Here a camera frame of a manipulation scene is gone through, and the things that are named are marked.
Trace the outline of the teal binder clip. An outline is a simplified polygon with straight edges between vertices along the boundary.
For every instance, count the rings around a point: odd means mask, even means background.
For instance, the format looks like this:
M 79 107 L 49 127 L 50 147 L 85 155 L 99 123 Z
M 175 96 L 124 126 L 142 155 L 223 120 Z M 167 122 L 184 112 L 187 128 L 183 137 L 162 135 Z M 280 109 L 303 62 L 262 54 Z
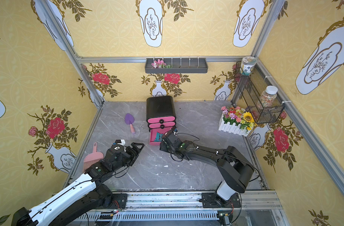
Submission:
M 163 135 L 161 133 L 157 132 L 156 133 L 156 138 L 155 138 L 154 142 L 161 142 L 162 141 L 162 136 Z

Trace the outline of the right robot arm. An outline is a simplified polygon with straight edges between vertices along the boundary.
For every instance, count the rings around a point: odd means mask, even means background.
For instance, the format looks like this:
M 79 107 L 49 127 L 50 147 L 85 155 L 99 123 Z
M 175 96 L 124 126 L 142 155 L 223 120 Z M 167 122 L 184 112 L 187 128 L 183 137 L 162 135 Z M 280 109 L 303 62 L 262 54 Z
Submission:
M 200 146 L 193 141 L 181 141 L 173 131 L 162 136 L 160 150 L 180 161 L 199 161 L 215 166 L 223 178 L 216 194 L 223 201 L 228 201 L 236 193 L 244 193 L 255 172 L 254 166 L 235 147 L 213 149 Z

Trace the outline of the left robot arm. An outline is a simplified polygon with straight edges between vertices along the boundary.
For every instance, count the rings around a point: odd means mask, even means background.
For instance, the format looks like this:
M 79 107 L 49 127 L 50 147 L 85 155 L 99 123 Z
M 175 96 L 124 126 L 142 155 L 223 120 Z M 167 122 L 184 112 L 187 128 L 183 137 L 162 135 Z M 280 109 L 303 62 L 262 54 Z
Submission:
M 116 203 L 112 191 L 104 184 L 131 167 L 144 148 L 143 143 L 130 146 L 115 143 L 103 159 L 85 170 L 79 178 L 41 204 L 19 209 L 12 218 L 13 226 L 67 225 L 76 218 L 97 207 L 109 207 Z

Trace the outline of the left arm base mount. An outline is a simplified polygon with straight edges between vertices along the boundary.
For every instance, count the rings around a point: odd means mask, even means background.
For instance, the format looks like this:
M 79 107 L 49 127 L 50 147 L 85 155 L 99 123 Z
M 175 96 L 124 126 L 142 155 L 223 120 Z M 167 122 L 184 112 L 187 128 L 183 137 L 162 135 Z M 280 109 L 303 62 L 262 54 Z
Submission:
M 124 209 L 126 207 L 128 194 L 119 193 L 107 196 L 102 200 L 99 209 Z

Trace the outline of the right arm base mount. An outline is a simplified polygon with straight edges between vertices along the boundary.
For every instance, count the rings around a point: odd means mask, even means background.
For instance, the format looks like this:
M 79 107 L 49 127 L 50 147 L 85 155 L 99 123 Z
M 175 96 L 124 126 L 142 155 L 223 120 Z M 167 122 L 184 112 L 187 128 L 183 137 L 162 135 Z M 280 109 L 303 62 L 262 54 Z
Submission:
M 199 202 L 203 208 L 240 208 L 241 198 L 239 193 L 235 193 L 229 200 L 224 200 L 216 193 L 202 193 Z

